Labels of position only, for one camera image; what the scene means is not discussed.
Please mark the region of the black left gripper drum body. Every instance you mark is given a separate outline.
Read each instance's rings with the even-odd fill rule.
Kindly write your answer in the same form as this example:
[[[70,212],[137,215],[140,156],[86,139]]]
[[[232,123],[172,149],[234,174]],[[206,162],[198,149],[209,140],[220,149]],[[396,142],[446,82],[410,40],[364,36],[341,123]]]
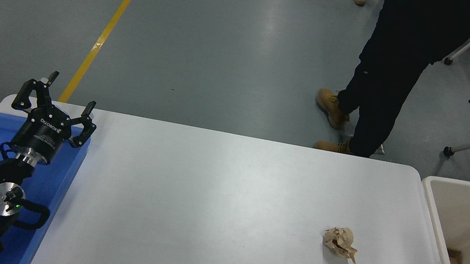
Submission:
[[[65,140],[70,138],[71,127],[66,124],[69,120],[70,116],[55,106],[50,112],[39,107],[31,109],[27,120],[12,138],[10,151],[50,164]]]

